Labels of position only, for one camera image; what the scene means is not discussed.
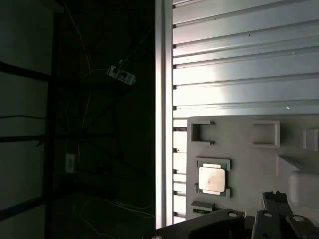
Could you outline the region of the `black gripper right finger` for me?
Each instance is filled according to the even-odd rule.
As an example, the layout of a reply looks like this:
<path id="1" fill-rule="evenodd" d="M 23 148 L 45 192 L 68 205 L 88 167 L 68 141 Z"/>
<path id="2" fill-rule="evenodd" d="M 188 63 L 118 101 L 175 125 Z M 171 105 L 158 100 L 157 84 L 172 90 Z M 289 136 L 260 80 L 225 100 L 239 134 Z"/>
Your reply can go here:
<path id="1" fill-rule="evenodd" d="M 253 239 L 317 239 L 319 228 L 308 218 L 295 215 L 287 195 L 281 192 L 262 194 L 264 209 L 256 213 Z"/>

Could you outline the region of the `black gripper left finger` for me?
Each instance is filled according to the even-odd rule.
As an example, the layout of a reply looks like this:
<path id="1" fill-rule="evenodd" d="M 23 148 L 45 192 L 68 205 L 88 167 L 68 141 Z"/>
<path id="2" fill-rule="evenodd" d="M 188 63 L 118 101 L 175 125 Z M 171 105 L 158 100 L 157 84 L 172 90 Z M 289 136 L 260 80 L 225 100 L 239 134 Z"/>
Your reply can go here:
<path id="1" fill-rule="evenodd" d="M 243 212 L 221 209 L 181 223 L 146 232 L 144 239 L 246 239 Z"/>

